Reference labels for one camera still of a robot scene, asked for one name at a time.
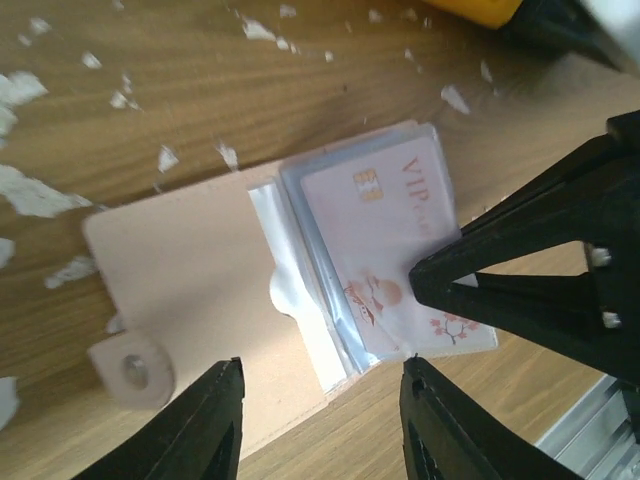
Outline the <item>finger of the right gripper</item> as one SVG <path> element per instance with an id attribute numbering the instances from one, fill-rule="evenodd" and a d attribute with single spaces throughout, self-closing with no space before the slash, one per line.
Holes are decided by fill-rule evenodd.
<path id="1" fill-rule="evenodd" d="M 490 325 L 630 384 L 639 381 L 639 116 L 565 156 L 420 260 L 425 305 Z M 490 267 L 579 242 L 577 276 L 497 275 Z"/>

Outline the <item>white blossom VIP card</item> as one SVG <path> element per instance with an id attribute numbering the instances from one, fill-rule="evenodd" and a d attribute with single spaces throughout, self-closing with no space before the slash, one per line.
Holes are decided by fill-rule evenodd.
<path id="1" fill-rule="evenodd" d="M 497 347 L 493 328 L 420 304 L 409 272 L 461 236 L 437 136 L 399 139 L 330 155 L 295 183 L 321 238 L 315 256 L 332 266 L 367 352 L 380 359 L 459 355 Z"/>

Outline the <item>beige leather card holder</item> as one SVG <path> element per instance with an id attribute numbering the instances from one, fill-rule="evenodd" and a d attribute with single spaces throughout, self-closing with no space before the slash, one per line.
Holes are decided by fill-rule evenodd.
<path id="1" fill-rule="evenodd" d="M 123 330 L 89 350 L 129 408 L 165 406 L 214 363 L 241 359 L 252 410 L 323 402 L 384 361 L 367 352 L 295 183 L 334 153 L 370 151 L 402 122 L 92 216 L 85 238 Z"/>

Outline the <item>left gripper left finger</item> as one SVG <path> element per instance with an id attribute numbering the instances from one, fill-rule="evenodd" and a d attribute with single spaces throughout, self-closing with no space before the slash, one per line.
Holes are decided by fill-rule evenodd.
<path id="1" fill-rule="evenodd" d="M 241 359 L 219 361 L 78 479 L 235 479 L 242 442 Z"/>

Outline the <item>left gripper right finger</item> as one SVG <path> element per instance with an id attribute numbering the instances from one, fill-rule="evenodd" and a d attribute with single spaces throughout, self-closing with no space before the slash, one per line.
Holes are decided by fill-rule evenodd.
<path id="1" fill-rule="evenodd" d="M 577 479 L 506 428 L 421 357 L 403 364 L 403 452 L 409 479 Z"/>

